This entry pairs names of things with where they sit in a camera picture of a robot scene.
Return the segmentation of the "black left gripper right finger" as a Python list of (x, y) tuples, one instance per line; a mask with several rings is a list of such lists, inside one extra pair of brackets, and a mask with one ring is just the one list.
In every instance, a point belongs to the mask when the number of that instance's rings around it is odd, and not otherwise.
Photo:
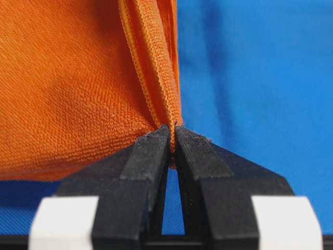
[(251, 196), (293, 195), (287, 180), (182, 126), (175, 139), (186, 235), (204, 249), (258, 249)]

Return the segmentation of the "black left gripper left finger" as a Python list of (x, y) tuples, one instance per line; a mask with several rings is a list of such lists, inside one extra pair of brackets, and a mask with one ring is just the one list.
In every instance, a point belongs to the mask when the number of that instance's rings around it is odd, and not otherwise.
[(61, 181), (56, 196), (99, 198), (94, 249), (140, 249), (161, 234), (169, 144), (170, 130), (161, 126)]

